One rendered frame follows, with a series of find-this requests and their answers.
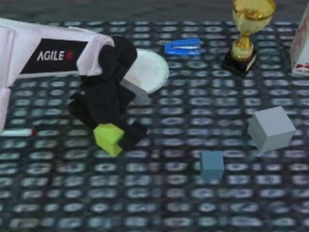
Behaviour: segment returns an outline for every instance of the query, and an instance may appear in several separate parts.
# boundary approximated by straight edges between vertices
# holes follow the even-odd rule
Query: table
[[[151,129],[136,150],[111,158],[66,111],[76,76],[13,86],[7,128],[35,126],[33,138],[0,141],[1,232],[305,232],[309,229],[309,80],[289,74],[296,22],[252,36],[257,62],[243,81],[220,69],[239,35],[232,22],[67,22],[163,45],[199,37],[201,57],[166,57],[168,83],[131,119]],[[291,146],[255,152],[246,120],[281,105],[298,128]],[[205,184],[198,152],[225,154],[221,182]]]

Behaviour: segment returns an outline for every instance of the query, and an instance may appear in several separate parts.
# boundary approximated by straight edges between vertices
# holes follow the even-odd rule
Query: blue clip
[[[199,56],[201,54],[200,39],[174,40],[165,45],[168,55]]]

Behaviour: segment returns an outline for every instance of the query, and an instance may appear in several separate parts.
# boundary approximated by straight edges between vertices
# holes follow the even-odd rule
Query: white marker
[[[34,129],[10,129],[3,130],[0,137],[30,137],[35,135]]]

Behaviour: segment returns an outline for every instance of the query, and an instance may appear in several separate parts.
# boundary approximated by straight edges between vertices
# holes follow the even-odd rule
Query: green cube
[[[118,142],[124,135],[124,131],[116,127],[114,124],[100,124],[93,130],[93,133],[97,145],[113,157],[118,156],[122,151]]]

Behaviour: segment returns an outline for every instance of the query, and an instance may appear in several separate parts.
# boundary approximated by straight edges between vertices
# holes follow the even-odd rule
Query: trophy cup
[[[233,4],[233,20],[240,31],[240,38],[234,41],[221,67],[245,77],[256,59],[256,50],[249,36],[270,22],[276,3],[274,0],[233,0]]]

